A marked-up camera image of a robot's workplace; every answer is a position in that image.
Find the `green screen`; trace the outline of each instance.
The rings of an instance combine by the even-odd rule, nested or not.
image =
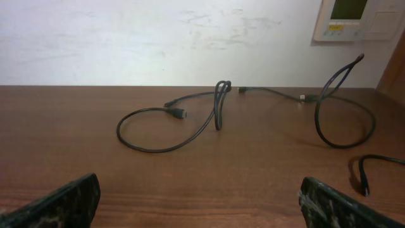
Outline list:
[[[336,0],[330,19],[360,20],[367,0]]]

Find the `wooden table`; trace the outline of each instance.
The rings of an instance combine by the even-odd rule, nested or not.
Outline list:
[[[7,212],[94,172],[101,200],[92,227],[305,227],[298,191],[313,176],[405,224],[405,167],[367,160],[371,196],[359,191],[359,156],[405,159],[405,109],[372,89],[338,94],[369,107],[377,118],[372,138],[353,149],[329,148],[315,130],[315,104],[297,104],[269,92],[232,90],[223,129],[214,123],[176,151],[147,154],[119,142],[127,113],[162,105],[212,87],[0,87],[0,207]],[[319,89],[279,88],[293,95]],[[122,128],[132,143],[165,148],[193,134],[213,107],[211,95],[177,107],[178,120],[142,113]],[[349,143],[370,128],[358,108],[325,101],[325,135]]]

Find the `yellow label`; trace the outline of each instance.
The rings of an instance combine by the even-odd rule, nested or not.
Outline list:
[[[329,25],[329,30],[343,30],[341,25]]]

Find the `black cable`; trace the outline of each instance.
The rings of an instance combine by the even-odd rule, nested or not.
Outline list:
[[[215,128],[217,130],[221,130],[222,128],[222,107],[223,107],[223,101],[225,100],[225,96],[227,95],[227,92],[231,91],[231,82],[230,81],[220,81],[216,84],[215,86],[215,91],[214,92],[202,92],[202,93],[198,93],[198,94],[191,94],[188,96],[184,96],[178,99],[174,99],[173,101],[167,102],[165,104],[166,108],[144,108],[141,110],[137,110],[134,112],[129,113],[128,115],[124,116],[119,122],[118,125],[116,126],[116,135],[118,136],[118,139],[121,141],[121,143],[123,143],[124,145],[128,146],[129,148],[132,149],[136,149],[138,151],[142,151],[142,152],[146,152],[146,153],[165,153],[165,152],[169,152],[169,151],[173,151],[175,149],[181,148],[182,146],[186,145],[187,143],[193,141],[209,124],[209,121],[211,121],[211,119],[213,117],[215,117]],[[186,141],[176,145],[176,146],[172,146],[170,148],[165,148],[165,149],[146,149],[146,148],[141,148],[139,146],[135,146],[133,144],[130,144],[129,142],[127,142],[122,136],[121,136],[121,125],[122,123],[129,117],[144,112],[144,111],[165,111],[169,114],[172,114],[174,117],[176,118],[185,118],[187,115],[184,112],[184,110],[179,109],[179,108],[170,108],[172,105],[174,105],[175,103],[183,100],[183,99],[187,99],[187,98],[194,98],[196,96],[201,96],[201,95],[207,95],[207,94],[214,94],[214,108],[213,111],[209,114],[207,120],[204,122],[204,124],[201,126],[201,128],[190,138],[188,138]],[[218,111],[218,102],[221,100],[220,103],[220,108]]]
[[[381,156],[381,155],[364,155],[364,156],[362,156],[359,160],[359,171],[360,171],[361,189],[362,189],[363,195],[366,197],[368,197],[370,195],[370,187],[368,186],[367,176],[365,173],[365,168],[363,166],[363,163],[364,163],[365,159],[367,159],[367,158],[380,159],[380,160],[384,160],[384,161],[388,161],[388,162],[395,162],[398,164],[405,165],[404,160],[400,160],[397,158],[389,158],[389,157]]]
[[[340,98],[340,97],[337,97],[337,96],[333,96],[333,93],[335,93],[335,92],[338,90],[338,88],[340,87],[340,85],[342,85],[343,81],[345,81],[346,77],[349,75],[349,73],[350,73],[350,71],[353,69],[353,67],[354,67],[357,63],[359,63],[363,58],[364,58],[364,54],[361,54],[361,55],[359,55],[359,56],[356,58],[356,60],[354,60],[352,63],[348,64],[347,66],[345,66],[345,67],[341,68],[339,71],[337,71],[337,72],[332,76],[332,78],[330,78],[329,81],[325,84],[325,86],[323,87],[323,89],[322,89],[320,95],[308,94],[308,95],[302,95],[302,96],[300,96],[300,98],[296,98],[296,97],[289,96],[289,95],[286,95],[286,94],[284,94],[284,93],[281,93],[281,92],[278,92],[278,91],[274,91],[273,89],[269,89],[269,88],[265,88],[265,87],[240,87],[240,88],[238,88],[238,91],[239,91],[239,93],[243,93],[243,92],[245,92],[245,91],[253,90],[253,89],[256,89],[256,90],[265,90],[265,91],[270,91],[270,92],[272,92],[272,93],[281,95],[281,96],[283,96],[283,97],[286,97],[286,98],[289,98],[289,99],[292,99],[292,100],[298,101],[298,102],[311,103],[311,102],[315,102],[315,101],[316,101],[316,107],[315,107],[315,127],[316,127],[316,131],[318,132],[318,135],[321,137],[321,139],[322,139],[325,143],[327,143],[329,146],[331,146],[331,147],[333,147],[333,148],[339,148],[339,149],[352,148],[352,147],[358,146],[358,145],[360,145],[360,144],[366,142],[366,141],[371,137],[371,135],[373,135],[374,130],[375,130],[375,126],[376,126],[376,119],[375,119],[374,115],[372,114],[372,112],[371,112],[369,109],[367,109],[366,107],[364,107],[363,105],[361,105],[361,104],[359,104],[359,103],[357,103],[357,102],[355,102],[355,101],[351,101],[350,99]],[[347,71],[346,71],[345,75],[343,76],[342,80],[340,80],[340,82],[337,84],[337,86],[336,86],[331,92],[329,92],[328,94],[325,94],[325,93],[326,93],[326,90],[329,88],[330,84],[331,84],[342,72],[344,72],[345,70],[347,70]],[[345,102],[348,102],[348,103],[350,103],[350,104],[356,105],[356,106],[360,107],[361,109],[363,109],[364,111],[366,111],[366,112],[370,115],[370,117],[371,117],[371,129],[370,129],[370,131],[368,132],[368,134],[367,134],[364,138],[360,139],[358,142],[355,142],[355,143],[352,143],[352,144],[339,145],[339,144],[335,144],[335,143],[330,142],[330,141],[323,135],[323,133],[322,133],[322,131],[321,131],[320,123],[319,123],[319,111],[320,111],[320,107],[321,107],[321,102],[322,102],[324,99],[326,99],[326,98],[339,99],[339,100],[341,100],[341,101],[345,101]]]

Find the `white thermostat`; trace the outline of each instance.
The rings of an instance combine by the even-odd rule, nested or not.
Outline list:
[[[404,8],[405,0],[323,0],[314,40],[391,39]]]

